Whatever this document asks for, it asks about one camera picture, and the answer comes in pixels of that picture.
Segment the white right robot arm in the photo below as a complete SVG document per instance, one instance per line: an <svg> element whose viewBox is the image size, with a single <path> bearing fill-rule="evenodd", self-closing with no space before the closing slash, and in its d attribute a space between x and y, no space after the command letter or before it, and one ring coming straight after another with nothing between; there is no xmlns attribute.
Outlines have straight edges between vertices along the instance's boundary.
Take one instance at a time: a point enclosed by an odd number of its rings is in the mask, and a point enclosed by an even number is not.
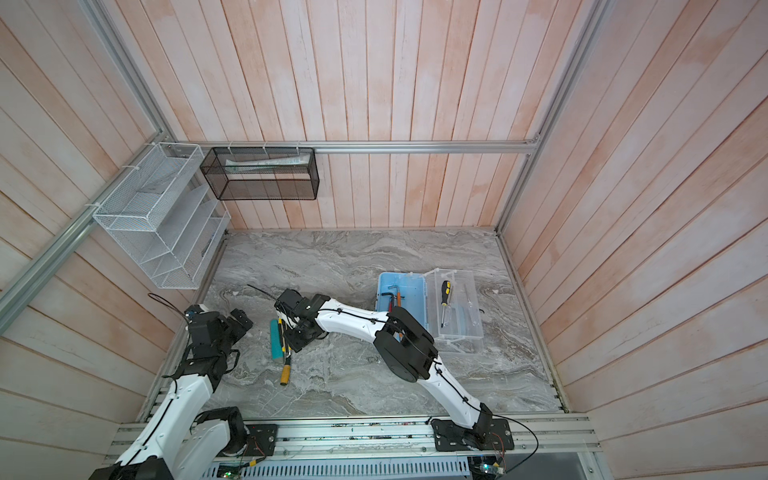
<svg viewBox="0 0 768 480"><path fill-rule="evenodd" d="M307 298L293 289L284 290L274 307L287 327L285 338L293 351L326 333L370 343L393 374L421 385L448 412L448 421L431 422L436 434L464 449L487 447L493 413L453 377L432 335L406 309L362 310L322 294Z"/></svg>

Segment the yellow black utility knife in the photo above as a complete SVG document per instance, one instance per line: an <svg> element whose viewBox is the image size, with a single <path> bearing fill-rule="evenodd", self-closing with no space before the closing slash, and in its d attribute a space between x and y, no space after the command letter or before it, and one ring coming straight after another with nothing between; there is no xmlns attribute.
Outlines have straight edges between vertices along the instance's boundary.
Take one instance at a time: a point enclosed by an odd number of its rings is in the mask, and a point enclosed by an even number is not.
<svg viewBox="0 0 768 480"><path fill-rule="evenodd" d="M290 355L290 346L288 345L286 340L286 326L285 326L285 322L282 319L278 320L278 331L279 331L279 342L280 342L282 355L284 357L288 357Z"/></svg>

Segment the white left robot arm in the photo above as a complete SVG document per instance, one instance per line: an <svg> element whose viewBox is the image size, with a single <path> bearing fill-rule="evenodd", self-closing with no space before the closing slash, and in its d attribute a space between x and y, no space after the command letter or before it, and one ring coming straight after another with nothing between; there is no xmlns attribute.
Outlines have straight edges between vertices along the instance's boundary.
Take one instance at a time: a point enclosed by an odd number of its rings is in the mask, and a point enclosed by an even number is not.
<svg viewBox="0 0 768 480"><path fill-rule="evenodd" d="M248 429L236 407L202 407L230 371L234 345L253 327L240 309L224 316L192 305L185 311L190 344L171 375L159 410L131 446L93 479L200 479L214 458L242 454Z"/></svg>

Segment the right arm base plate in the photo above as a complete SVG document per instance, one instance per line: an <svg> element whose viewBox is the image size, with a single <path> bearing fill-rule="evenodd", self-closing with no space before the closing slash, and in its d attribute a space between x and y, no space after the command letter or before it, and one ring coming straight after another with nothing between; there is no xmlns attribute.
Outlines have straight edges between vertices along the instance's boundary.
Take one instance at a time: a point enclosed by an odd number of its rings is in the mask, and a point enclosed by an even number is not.
<svg viewBox="0 0 768 480"><path fill-rule="evenodd" d="M506 451L514 449L514 440L507 420L480 419L472 428L464 428L451 420L432 419L435 449L438 452Z"/></svg>

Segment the blue plastic tool box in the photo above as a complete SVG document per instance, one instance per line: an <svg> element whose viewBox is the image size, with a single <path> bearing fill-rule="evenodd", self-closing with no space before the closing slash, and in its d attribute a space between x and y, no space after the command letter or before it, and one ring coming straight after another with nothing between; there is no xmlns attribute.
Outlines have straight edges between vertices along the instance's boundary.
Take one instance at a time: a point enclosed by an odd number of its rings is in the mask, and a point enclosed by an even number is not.
<svg viewBox="0 0 768 480"><path fill-rule="evenodd" d="M440 328L440 287L444 280L452 290L448 316ZM436 268L427 273L383 272L378 277L376 309L387 312L389 299L382 294L402 294L402 308L428 331L443 353L478 354L484 349L474 274L469 270Z"/></svg>

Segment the yellow black small screwdriver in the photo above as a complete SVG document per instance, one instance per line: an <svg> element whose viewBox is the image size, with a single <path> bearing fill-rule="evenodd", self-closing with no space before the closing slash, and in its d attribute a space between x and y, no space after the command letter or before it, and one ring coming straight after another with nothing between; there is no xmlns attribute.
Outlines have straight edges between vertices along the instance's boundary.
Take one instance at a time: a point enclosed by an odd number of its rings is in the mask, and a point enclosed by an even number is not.
<svg viewBox="0 0 768 480"><path fill-rule="evenodd" d="M440 307L440 328L444 328L448 316L448 308L451 296L451 282L444 280L440 287L441 307Z"/></svg>

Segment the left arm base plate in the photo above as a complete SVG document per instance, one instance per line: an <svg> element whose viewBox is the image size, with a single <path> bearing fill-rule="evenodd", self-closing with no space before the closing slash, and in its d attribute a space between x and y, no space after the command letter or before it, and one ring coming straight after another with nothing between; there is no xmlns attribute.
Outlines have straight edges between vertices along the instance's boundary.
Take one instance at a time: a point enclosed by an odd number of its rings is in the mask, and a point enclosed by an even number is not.
<svg viewBox="0 0 768 480"><path fill-rule="evenodd" d="M214 457L256 456L274 454L278 425L274 423L250 423L243 427L224 424L228 442L222 445Z"/></svg>

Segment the teal tool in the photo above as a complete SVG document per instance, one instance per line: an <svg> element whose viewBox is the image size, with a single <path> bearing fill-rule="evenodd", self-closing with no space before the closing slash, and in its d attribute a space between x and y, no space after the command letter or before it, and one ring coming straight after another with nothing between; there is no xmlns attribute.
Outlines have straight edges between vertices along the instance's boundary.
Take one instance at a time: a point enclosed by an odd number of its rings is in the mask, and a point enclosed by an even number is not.
<svg viewBox="0 0 768 480"><path fill-rule="evenodd" d="M284 358L282 322L279 319L270 322L270 351L273 360Z"/></svg>

